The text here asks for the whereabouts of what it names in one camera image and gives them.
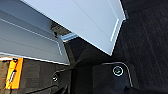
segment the orange object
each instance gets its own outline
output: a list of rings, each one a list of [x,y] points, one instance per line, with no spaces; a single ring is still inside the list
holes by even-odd
[[[5,89],[19,88],[22,65],[23,65],[23,58],[19,58],[18,61],[16,60],[10,61]]]

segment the black carpet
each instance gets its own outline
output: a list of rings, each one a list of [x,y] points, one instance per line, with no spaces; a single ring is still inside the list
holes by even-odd
[[[148,7],[138,6],[137,10],[136,6],[130,8],[128,5],[128,2],[123,4],[125,9],[128,8],[129,19],[122,25],[112,56],[80,38],[70,42],[78,63],[78,80],[73,89],[76,94],[92,94],[89,93],[92,89],[88,88],[93,85],[92,72],[86,70],[93,65],[113,61],[134,65],[140,89],[168,91],[168,2],[160,0]]]

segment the metal ring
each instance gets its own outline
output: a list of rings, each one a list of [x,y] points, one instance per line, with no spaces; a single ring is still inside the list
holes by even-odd
[[[115,73],[115,69],[116,69],[116,68],[120,68],[120,69],[121,69],[121,73],[120,73],[120,74],[116,74],[116,73]],[[114,75],[116,75],[116,76],[121,76],[121,75],[123,75],[123,72],[124,72],[124,71],[123,71],[122,67],[120,67],[120,66],[115,66],[115,67],[113,68],[113,73],[114,73]]]

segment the car floor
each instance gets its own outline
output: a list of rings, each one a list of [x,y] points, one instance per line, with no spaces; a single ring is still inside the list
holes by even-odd
[[[92,94],[92,67],[115,61],[135,67],[140,89],[168,91],[168,2],[149,1],[148,7],[137,9],[123,1],[129,19],[120,29],[112,56],[81,38],[69,42],[77,62],[72,94]]]

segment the white panel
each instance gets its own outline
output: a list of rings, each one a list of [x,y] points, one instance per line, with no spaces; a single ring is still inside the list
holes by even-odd
[[[22,1],[112,55],[119,29],[125,19],[119,0]]]
[[[61,36],[0,11],[0,55],[69,65]]]

